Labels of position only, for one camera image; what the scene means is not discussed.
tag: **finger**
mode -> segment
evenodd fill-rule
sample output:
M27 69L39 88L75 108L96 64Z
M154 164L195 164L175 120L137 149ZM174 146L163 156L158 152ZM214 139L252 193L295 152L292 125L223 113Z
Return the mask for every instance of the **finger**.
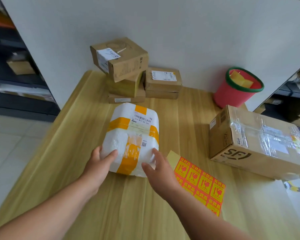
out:
M117 158L117 156L118 150L115 149L112 152L110 152L109 155L104 158L104 160L106 160L108 163L112 163Z
M98 146L95 149L93 149L92 152L91 152L90 159L100 160L100 150L101 150L101 146Z
M154 154L155 168L156 168L156 169L157 169L157 167L160 168L160 165L161 165L162 162L164 161L163 155L162 155L156 148L153 148L153 149L152 149L152 153Z
M145 175L149 178L151 177L154 169L150 166L150 164L146 163L146 162L143 162L141 163L141 167L145 173Z

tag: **wooden table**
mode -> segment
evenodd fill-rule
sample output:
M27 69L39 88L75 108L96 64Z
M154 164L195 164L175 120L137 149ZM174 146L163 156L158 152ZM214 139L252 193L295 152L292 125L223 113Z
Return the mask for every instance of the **wooden table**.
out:
M117 104L104 75L88 71L77 85L0 208L0 226L38 205L83 171L101 145ZM298 239L300 221L282 182L208 158L209 123L220 111L211 93L183 88L178 100L147 98L159 116L160 151L178 153L226 185L222 214L255 239ZM110 172L65 239L188 239L171 207L146 178Z

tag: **red trash bin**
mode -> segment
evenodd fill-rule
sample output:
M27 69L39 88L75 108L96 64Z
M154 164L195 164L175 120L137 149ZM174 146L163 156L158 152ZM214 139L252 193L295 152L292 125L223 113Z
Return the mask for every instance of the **red trash bin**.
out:
M233 71L240 72L240 75L243 76L244 79L252 81L252 86L245 88L232 81L230 75ZM263 89L263 82L254 74L240 67L231 67L227 70L225 80L213 95L213 99L221 108L224 108L226 105L240 107L241 104L251 98L255 93L261 92Z

